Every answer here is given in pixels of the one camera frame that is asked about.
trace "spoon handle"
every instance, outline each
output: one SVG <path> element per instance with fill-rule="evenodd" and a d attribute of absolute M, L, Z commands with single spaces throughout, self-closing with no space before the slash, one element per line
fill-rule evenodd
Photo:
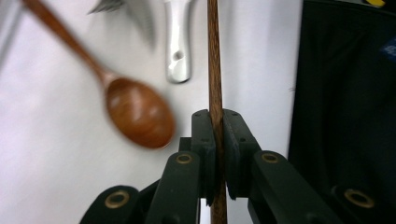
<path fill-rule="evenodd" d="M 39 0 L 22 0 L 22 2 L 43 21 L 62 41 L 78 54 L 95 72 L 102 82 L 105 81 L 106 70 L 85 50 L 69 31 L 61 24 L 52 12 Z"/>

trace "silver utensil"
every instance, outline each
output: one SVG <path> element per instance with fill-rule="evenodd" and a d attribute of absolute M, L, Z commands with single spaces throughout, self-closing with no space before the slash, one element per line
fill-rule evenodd
<path fill-rule="evenodd" d="M 100 0 L 89 14 L 101 11 L 114 11 L 119 9 L 124 4 L 124 0 Z"/>
<path fill-rule="evenodd" d="M 166 77 L 182 83 L 191 77 L 189 22 L 191 0 L 164 0 L 167 44 Z"/>

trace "black mount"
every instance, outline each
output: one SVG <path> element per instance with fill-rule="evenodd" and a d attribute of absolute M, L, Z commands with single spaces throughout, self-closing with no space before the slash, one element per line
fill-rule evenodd
<path fill-rule="evenodd" d="M 324 200 L 282 155 L 262 151 L 240 114 L 223 112 L 227 188 L 233 200 L 248 198 L 253 223 L 378 223 L 380 206 L 367 194 L 337 187 L 335 200 Z M 191 137 L 180 138 L 160 180 L 140 192 L 125 186 L 107 189 L 81 223 L 199 223 L 200 198 L 211 205 L 216 194 L 216 143 L 207 110 L 191 120 Z"/>

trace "yellow object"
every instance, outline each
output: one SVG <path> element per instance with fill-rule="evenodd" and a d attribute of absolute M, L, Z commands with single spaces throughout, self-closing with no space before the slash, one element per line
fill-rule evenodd
<path fill-rule="evenodd" d="M 375 7 L 382 7 L 385 5 L 385 2 L 383 0 L 366 0 L 366 1 Z"/>

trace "metal utensil handle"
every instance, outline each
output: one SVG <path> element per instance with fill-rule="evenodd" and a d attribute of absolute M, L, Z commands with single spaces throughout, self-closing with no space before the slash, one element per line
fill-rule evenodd
<path fill-rule="evenodd" d="M 167 24 L 166 78 L 173 83 L 191 77 L 189 14 L 191 0 L 165 0 Z"/>

